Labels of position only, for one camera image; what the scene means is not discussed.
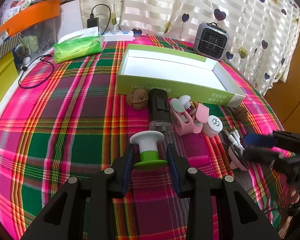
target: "portable fan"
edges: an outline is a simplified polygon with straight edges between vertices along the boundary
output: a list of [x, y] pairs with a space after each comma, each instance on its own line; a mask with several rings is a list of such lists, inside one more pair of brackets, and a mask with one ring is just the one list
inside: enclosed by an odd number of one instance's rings
[[201, 23], [193, 45], [193, 52], [220, 61], [228, 44], [228, 33], [215, 23]]

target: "curtain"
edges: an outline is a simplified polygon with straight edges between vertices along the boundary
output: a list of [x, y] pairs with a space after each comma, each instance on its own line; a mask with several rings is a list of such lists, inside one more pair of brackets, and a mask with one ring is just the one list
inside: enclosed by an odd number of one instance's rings
[[[230, 35], [226, 59], [262, 95], [274, 82], [286, 81], [300, 32], [294, 0], [80, 0], [85, 26], [98, 3], [111, 6], [112, 24], [135, 34], [194, 42], [200, 23], [217, 23]], [[100, 17], [105, 28], [108, 14]]]

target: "plaid tablecloth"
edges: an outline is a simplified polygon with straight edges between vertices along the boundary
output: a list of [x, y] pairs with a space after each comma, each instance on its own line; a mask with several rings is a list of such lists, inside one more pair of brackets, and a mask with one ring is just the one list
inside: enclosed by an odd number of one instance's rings
[[[116, 73], [129, 43], [188, 51], [186, 43], [154, 36], [133, 42], [108, 42], [102, 54], [56, 65], [43, 85], [17, 89], [0, 118], [0, 221], [14, 239], [26, 228], [70, 176], [90, 177], [124, 153], [131, 135], [147, 130], [147, 110], [133, 110], [116, 92]], [[248, 121], [237, 122], [233, 109], [206, 104], [227, 129], [271, 133], [281, 129], [277, 117], [258, 92], [226, 62], [223, 67], [246, 94], [242, 103]], [[49, 73], [38, 64], [24, 79], [34, 85]], [[167, 137], [159, 146], [165, 159], [167, 143], [174, 142], [190, 165], [207, 175], [234, 176], [262, 210], [284, 206], [285, 179], [269, 167], [252, 164], [249, 171], [232, 171], [226, 155], [228, 139], [204, 134]], [[178, 199], [167, 169], [132, 173], [124, 200], [113, 201], [118, 239], [184, 239], [188, 200]], [[275, 228], [284, 222], [279, 212], [267, 214]], [[217, 239], [217, 215], [214, 216]]]

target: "green box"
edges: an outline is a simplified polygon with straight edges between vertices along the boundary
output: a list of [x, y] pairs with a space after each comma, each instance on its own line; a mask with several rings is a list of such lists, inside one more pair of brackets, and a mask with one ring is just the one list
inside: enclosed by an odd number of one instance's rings
[[117, 73], [118, 94], [133, 88], [167, 91], [168, 98], [238, 107], [244, 93], [215, 60], [180, 50], [129, 44]]

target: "white wall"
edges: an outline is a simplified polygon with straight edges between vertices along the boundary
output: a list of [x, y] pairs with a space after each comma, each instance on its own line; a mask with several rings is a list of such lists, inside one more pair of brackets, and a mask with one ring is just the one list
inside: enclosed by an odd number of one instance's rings
[[57, 41], [63, 36], [82, 29], [80, 1], [74, 0], [62, 4], [60, 16], [56, 19]]

